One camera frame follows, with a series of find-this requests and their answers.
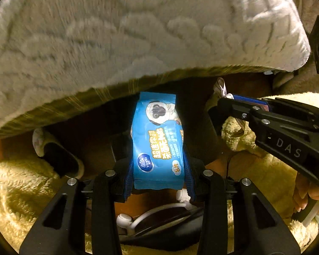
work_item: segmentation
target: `blue gripper pad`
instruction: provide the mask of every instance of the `blue gripper pad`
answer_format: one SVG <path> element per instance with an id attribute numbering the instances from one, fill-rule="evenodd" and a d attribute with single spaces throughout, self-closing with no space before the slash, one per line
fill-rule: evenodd
<path id="1" fill-rule="evenodd" d="M 195 180 L 191 173 L 191 168 L 188 162 L 187 155 L 183 151 L 183 166 L 184 166 L 184 183 L 187 188 L 188 195 L 191 197 L 191 200 L 196 199 L 196 193 L 194 189 Z"/>
<path id="2" fill-rule="evenodd" d="M 131 196 L 132 188 L 134 185 L 134 161 L 130 160 L 128 172 L 124 179 L 124 198 L 127 200 L 129 196 Z"/>
<path id="3" fill-rule="evenodd" d="M 261 99 L 252 99 L 244 96 L 233 95 L 234 100 L 250 103 L 252 105 L 256 105 L 262 107 L 265 111 L 270 111 L 269 104 Z"/>

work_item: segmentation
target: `white earphones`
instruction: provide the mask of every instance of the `white earphones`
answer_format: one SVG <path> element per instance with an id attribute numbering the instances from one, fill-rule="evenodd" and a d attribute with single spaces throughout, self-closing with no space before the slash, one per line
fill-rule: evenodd
<path id="1" fill-rule="evenodd" d="M 196 208 L 196 206 L 189 203 L 190 196 L 188 196 L 187 189 L 178 190 L 176 193 L 176 200 L 178 203 L 171 203 L 156 207 L 151 209 L 144 214 L 140 215 L 135 221 L 132 220 L 131 216 L 127 214 L 119 214 L 116 219 L 116 223 L 119 227 L 125 228 L 127 230 L 128 236 L 135 234 L 135 227 L 146 217 L 154 214 L 158 211 L 174 208 L 174 207 L 184 207 L 187 210 Z"/>

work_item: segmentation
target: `vinda logo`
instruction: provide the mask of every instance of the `vinda logo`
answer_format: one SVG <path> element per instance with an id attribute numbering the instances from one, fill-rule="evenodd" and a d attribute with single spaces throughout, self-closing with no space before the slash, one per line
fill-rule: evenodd
<path id="1" fill-rule="evenodd" d="M 154 163 L 151 161 L 150 155 L 146 153 L 140 153 L 137 158 L 137 164 L 141 171 L 148 173 L 154 168 Z"/>
<path id="2" fill-rule="evenodd" d="M 281 138 L 278 138 L 276 146 L 279 147 L 279 149 L 283 149 L 285 153 L 293 155 L 295 158 L 300 157 L 301 149 L 293 148 L 291 144 L 285 143 Z"/>

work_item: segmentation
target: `human hand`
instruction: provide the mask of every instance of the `human hand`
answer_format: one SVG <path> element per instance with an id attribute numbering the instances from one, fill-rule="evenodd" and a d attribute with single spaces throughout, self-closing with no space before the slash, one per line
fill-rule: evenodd
<path id="1" fill-rule="evenodd" d="M 298 173 L 295 179 L 293 194 L 293 205 L 296 211 L 300 212 L 306 208 L 308 195 L 314 200 L 319 200 L 319 186 L 310 182 L 308 178 Z"/>

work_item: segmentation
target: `brown fabric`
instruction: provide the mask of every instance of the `brown fabric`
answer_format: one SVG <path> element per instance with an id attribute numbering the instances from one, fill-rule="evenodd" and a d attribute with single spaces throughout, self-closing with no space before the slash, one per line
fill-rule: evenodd
<path id="1" fill-rule="evenodd" d="M 301 21 L 307 34 L 310 34 L 319 15 L 319 0 L 293 0 L 299 11 Z M 304 92 L 319 93 L 319 75 L 317 74 L 313 55 L 297 72 L 279 73 L 273 83 L 276 95 L 288 95 Z"/>

